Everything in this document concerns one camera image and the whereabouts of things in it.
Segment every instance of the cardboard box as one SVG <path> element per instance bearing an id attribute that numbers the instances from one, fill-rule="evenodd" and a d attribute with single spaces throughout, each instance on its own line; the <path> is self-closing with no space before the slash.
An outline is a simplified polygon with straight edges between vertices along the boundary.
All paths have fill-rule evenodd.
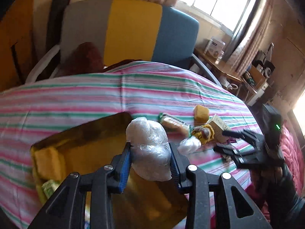
<path id="1" fill-rule="evenodd" d="M 207 124 L 211 125 L 215 132 L 214 138 L 220 143 L 225 143 L 229 139 L 229 137 L 223 136 L 222 132 L 224 130 L 231 130 L 231 128 L 218 115 L 210 118 Z"/>

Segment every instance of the pink quilted fabric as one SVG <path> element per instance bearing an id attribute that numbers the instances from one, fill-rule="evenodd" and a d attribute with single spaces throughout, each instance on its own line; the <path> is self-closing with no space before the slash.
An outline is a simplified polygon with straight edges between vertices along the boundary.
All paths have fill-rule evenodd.
<path id="1" fill-rule="evenodd" d="M 301 194 L 304 183 L 304 160 L 301 149 L 296 145 L 293 136 L 286 127 L 286 122 L 282 125 L 280 145 L 285 162 L 293 176 L 295 189 L 298 194 Z"/>

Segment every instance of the clear plastic bag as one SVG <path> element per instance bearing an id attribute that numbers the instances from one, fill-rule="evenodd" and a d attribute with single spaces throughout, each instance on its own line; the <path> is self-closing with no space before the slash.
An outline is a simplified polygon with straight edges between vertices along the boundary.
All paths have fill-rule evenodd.
<path id="1" fill-rule="evenodd" d="M 171 179 L 171 151 L 160 123 L 145 117 L 136 118 L 126 129 L 126 139 L 132 144 L 132 168 L 140 177 L 149 181 Z"/>
<path id="2" fill-rule="evenodd" d="M 195 152 L 200 146 L 200 140 L 195 136 L 191 136 L 190 138 L 182 140 L 177 150 L 181 155 L 187 155 Z"/>

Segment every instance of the silver bolt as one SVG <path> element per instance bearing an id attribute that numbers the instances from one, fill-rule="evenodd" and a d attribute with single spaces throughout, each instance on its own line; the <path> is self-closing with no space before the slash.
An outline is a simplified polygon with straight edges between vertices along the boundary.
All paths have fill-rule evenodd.
<path id="1" fill-rule="evenodd" d="M 72 172 L 70 174 L 70 176 L 72 176 L 73 178 L 77 178 L 78 177 L 78 173 L 77 172 Z"/>
<path id="2" fill-rule="evenodd" d="M 228 180 L 231 178 L 231 174 L 228 172 L 225 172 L 225 173 L 222 173 L 222 177 Z"/>
<path id="3" fill-rule="evenodd" d="M 113 166 L 110 164 L 104 166 L 104 170 L 112 170 L 112 169 L 113 169 Z"/>
<path id="4" fill-rule="evenodd" d="M 196 170 L 197 170 L 197 166 L 191 164 L 191 165 L 188 166 L 188 169 L 189 169 L 190 171 L 196 171 Z"/>

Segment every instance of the striped tablecloth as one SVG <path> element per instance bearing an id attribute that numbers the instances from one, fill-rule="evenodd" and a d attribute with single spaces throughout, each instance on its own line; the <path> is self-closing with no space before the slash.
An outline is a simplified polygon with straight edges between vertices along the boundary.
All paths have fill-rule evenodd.
<path id="1" fill-rule="evenodd" d="M 191 71 L 161 63 L 132 62 L 106 73 L 54 78 L 1 93 L 1 208 L 20 228 L 27 228 L 40 209 L 29 153 L 35 142 L 123 111 L 150 120 L 166 112 L 193 125 L 193 109 L 198 104 L 234 130 L 260 131 L 240 99 Z M 224 162 L 212 150 L 215 143 L 191 154 L 190 162 L 209 173 L 229 171 L 243 188 L 248 187 L 249 171 Z M 242 140 L 235 145 L 238 149 L 248 147 Z M 212 196 L 210 202 L 213 213 Z"/>

